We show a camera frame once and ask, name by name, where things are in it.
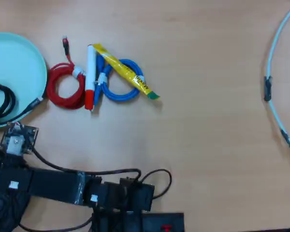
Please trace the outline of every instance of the black tape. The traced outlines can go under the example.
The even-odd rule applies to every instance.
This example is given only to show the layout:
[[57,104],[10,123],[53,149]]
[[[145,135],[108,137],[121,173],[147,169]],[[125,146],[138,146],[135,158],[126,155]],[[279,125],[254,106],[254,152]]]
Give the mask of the black tape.
[[290,146],[290,140],[289,140],[289,136],[287,133],[285,133],[283,130],[280,130],[282,137],[284,137],[284,139],[286,140],[287,144],[289,144]]
[[272,99],[272,77],[264,77],[264,100],[269,101]]

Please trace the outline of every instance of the wooden table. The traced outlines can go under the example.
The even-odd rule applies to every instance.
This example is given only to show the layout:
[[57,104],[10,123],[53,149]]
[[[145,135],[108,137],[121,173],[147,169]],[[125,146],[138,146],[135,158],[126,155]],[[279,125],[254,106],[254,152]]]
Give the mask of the wooden table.
[[[137,62],[161,95],[162,104],[143,95],[121,104],[104,97],[92,115],[45,102],[23,120],[40,128],[36,148],[45,158],[84,170],[168,168],[174,184],[153,211],[185,212],[187,231],[245,231],[290,227],[290,150],[262,100],[269,45],[289,9],[290,0],[0,0],[0,31],[27,37],[49,66],[66,60],[62,35],[84,68],[87,44],[101,42]],[[290,22],[273,77],[273,100],[290,133]],[[76,88],[67,78],[59,91]],[[110,88],[130,89],[115,75]],[[168,179],[148,181],[162,190]],[[22,222],[66,228],[90,214],[33,199]]]

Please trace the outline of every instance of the coiled red cable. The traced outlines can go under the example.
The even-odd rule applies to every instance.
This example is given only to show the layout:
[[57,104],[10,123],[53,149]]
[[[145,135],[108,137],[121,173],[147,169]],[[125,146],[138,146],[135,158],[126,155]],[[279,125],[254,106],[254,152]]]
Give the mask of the coiled red cable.
[[55,105],[66,109],[78,109],[85,103],[85,76],[82,73],[77,76],[79,88],[72,96],[62,98],[58,95],[57,82],[65,75],[72,75],[75,67],[70,58],[67,38],[62,41],[69,63],[59,63],[49,70],[46,92],[50,101]]

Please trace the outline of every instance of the light blue plate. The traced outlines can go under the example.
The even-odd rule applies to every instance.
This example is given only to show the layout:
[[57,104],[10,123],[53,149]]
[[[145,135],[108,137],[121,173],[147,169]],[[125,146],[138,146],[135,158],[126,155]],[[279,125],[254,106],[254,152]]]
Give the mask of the light blue plate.
[[[1,120],[17,116],[34,99],[41,97],[46,81],[45,61],[36,46],[22,36],[0,32],[0,84],[10,88],[16,96],[14,110]],[[4,94],[0,91],[0,106],[3,101]]]

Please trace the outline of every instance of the blue cable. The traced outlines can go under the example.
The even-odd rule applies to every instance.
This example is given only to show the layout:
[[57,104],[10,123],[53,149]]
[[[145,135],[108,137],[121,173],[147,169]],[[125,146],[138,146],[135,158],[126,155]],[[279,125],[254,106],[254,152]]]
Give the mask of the blue cable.
[[[129,59],[120,59],[119,60],[124,65],[131,68],[138,76],[140,76],[141,79],[143,79],[143,72],[141,68],[132,60]],[[133,98],[135,98],[140,91],[137,88],[134,88],[130,93],[124,94],[124,95],[118,95],[112,93],[108,86],[107,86],[107,78],[109,77],[110,72],[112,71],[112,66],[110,64],[106,65],[104,68],[104,58],[101,55],[97,56],[97,71],[99,73],[99,80],[98,84],[95,89],[95,98],[94,98],[94,105],[97,104],[101,90],[103,93],[111,100],[118,101],[118,102],[126,102]]]

